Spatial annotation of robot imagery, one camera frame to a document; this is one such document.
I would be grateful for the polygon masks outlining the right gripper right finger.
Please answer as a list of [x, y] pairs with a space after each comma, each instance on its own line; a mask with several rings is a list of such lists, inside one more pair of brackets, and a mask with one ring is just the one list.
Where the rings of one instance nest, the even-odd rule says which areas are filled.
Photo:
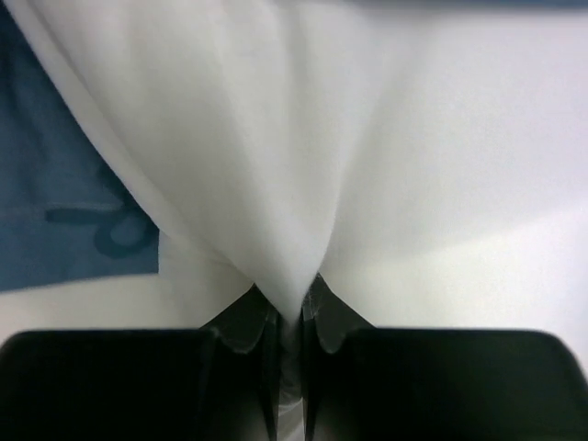
[[527, 330], [377, 327], [317, 277], [303, 302], [309, 440], [584, 440], [587, 382]]

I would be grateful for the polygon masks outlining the blue cartoon print pillowcase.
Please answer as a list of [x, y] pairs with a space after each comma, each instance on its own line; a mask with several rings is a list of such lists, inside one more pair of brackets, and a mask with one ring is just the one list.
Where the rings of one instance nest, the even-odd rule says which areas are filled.
[[158, 269], [159, 231], [1, 9], [1, 289]]

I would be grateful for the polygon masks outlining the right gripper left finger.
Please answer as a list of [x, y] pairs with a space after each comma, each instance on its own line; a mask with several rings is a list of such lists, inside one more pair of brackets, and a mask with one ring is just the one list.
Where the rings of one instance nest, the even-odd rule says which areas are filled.
[[1, 437], [273, 440], [279, 331], [250, 288], [199, 328], [20, 332], [1, 348]]

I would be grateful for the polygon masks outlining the white pillow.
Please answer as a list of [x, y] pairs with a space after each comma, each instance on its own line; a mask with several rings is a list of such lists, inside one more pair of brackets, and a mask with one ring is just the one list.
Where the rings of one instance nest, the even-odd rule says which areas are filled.
[[395, 326], [585, 328], [587, 14], [445, 1], [11, 1], [200, 325], [317, 275]]

